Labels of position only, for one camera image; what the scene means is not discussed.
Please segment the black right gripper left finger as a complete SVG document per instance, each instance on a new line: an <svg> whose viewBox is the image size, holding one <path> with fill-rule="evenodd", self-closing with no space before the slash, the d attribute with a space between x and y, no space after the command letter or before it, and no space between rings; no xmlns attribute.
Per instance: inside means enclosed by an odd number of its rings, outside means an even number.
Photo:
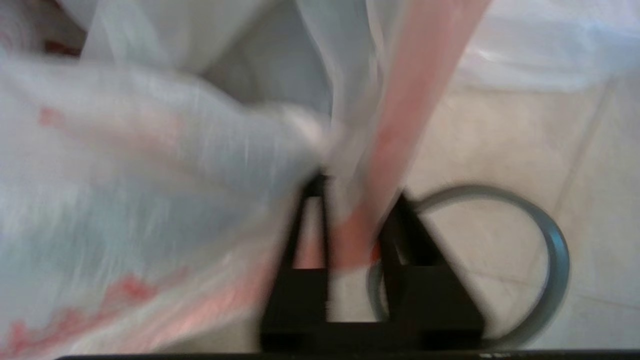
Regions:
<svg viewBox="0 0 640 360"><path fill-rule="evenodd" d="M330 255L330 221L326 197L326 175L318 172L302 188L288 235L260 320L263 351L315 351L318 330L327 323ZM306 218L306 203L319 202L322 267L295 268L294 262Z"/></svg>

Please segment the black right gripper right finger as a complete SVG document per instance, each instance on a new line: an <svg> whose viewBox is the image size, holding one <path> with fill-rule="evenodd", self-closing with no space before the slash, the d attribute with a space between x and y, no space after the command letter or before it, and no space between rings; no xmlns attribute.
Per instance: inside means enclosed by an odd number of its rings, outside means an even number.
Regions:
<svg viewBox="0 0 640 360"><path fill-rule="evenodd" d="M485 317L434 237L401 194L379 231L388 347L398 350L478 349Z"/></svg>

